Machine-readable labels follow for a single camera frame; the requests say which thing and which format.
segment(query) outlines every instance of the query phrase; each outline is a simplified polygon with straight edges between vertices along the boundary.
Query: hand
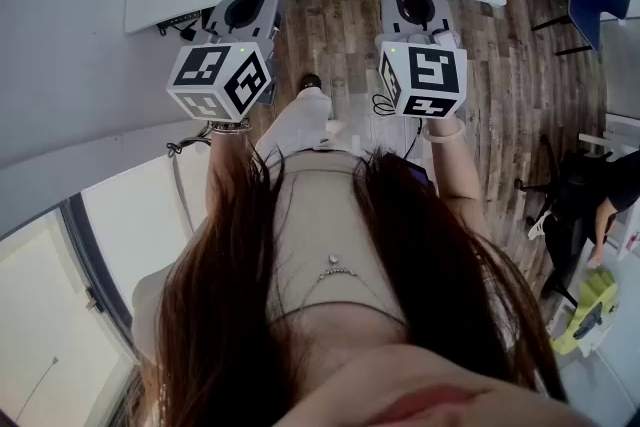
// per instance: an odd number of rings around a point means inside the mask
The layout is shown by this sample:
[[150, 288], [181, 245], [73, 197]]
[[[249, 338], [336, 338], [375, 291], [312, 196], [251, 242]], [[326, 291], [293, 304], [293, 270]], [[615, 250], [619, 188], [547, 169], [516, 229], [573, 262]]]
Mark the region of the hand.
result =
[[592, 267], [600, 267], [602, 265], [603, 259], [604, 259], [604, 245], [594, 246], [593, 251], [591, 251], [591, 256], [589, 257], [589, 265]]

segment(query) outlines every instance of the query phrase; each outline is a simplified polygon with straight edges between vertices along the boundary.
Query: bare arm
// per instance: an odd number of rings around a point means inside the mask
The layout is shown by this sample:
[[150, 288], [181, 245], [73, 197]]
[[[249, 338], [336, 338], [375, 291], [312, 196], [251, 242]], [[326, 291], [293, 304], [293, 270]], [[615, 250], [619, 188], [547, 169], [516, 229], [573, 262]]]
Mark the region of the bare arm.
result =
[[602, 258], [604, 257], [604, 238], [607, 236], [610, 229], [609, 219], [617, 212], [616, 207], [613, 206], [609, 198], [605, 198], [605, 200], [600, 203], [596, 209], [596, 245], [591, 253], [591, 259], [597, 265], [602, 263]]
[[[427, 130], [434, 136], [452, 135], [458, 129], [455, 117], [427, 122]], [[440, 198], [464, 224], [486, 236], [480, 179], [465, 138], [460, 136], [453, 141], [433, 143], [432, 150]]]
[[[230, 158], [235, 153], [240, 158], [247, 158], [244, 150], [246, 145], [246, 135], [222, 135], [211, 134], [211, 150], [209, 152], [209, 169], [207, 171], [207, 185], [205, 189], [205, 204], [207, 214], [211, 215], [215, 210], [215, 174], [225, 180], [228, 178], [226, 170]], [[226, 182], [226, 186], [232, 187], [232, 183]]]

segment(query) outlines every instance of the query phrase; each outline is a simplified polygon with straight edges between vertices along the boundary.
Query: wooden floor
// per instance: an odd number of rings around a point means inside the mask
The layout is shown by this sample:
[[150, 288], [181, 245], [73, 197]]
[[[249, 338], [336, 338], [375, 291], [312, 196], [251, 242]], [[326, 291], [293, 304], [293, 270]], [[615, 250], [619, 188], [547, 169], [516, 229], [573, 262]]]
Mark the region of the wooden floor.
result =
[[[601, 134], [606, 110], [601, 61], [593, 51], [554, 56], [584, 44], [571, 25], [531, 32], [532, 25], [566, 14], [562, 0], [507, 0], [503, 8], [469, 0], [449, 4], [469, 57], [468, 98], [459, 116], [467, 123], [493, 240], [538, 294], [550, 260], [540, 238], [527, 239], [524, 218], [537, 213], [542, 198], [516, 191], [513, 181], [546, 181], [541, 134], [549, 136], [557, 156], [575, 148], [579, 132]], [[298, 80], [316, 73], [332, 98], [334, 117], [404, 154], [417, 122], [372, 111], [371, 97], [383, 92], [374, 45], [379, 32], [379, 0], [288, 0], [276, 45], [275, 103], [253, 109], [253, 137], [293, 100]], [[428, 143], [421, 141], [410, 158], [425, 162], [429, 156]]]

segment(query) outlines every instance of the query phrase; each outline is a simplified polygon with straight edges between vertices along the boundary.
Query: lips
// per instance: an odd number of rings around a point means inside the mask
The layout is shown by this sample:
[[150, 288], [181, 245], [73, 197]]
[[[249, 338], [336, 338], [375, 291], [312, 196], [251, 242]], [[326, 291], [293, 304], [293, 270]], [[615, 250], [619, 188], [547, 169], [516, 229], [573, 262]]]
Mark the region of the lips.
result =
[[448, 384], [430, 386], [412, 392], [396, 400], [384, 412], [376, 416], [373, 425], [400, 422], [426, 413], [442, 405], [465, 405], [486, 391], [465, 390]]

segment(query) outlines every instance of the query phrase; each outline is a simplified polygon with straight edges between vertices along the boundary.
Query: beige top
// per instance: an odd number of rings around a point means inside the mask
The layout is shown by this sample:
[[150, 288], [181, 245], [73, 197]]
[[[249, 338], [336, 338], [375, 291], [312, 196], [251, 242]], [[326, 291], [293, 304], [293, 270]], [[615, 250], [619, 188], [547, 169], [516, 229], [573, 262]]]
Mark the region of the beige top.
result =
[[[353, 169], [357, 163], [356, 157], [339, 151], [301, 152], [286, 159], [285, 178], [276, 206], [278, 255], [269, 300], [272, 305], [280, 304], [276, 301], [279, 293], [284, 310], [281, 313], [285, 315], [303, 306], [350, 302], [403, 321], [353, 195]], [[202, 236], [204, 228], [205, 223], [180, 258]], [[329, 255], [334, 255], [340, 266], [356, 276], [332, 274], [319, 280], [331, 267]], [[133, 339], [138, 350], [151, 361], [155, 361], [162, 287], [174, 265], [143, 278], [133, 291]]]

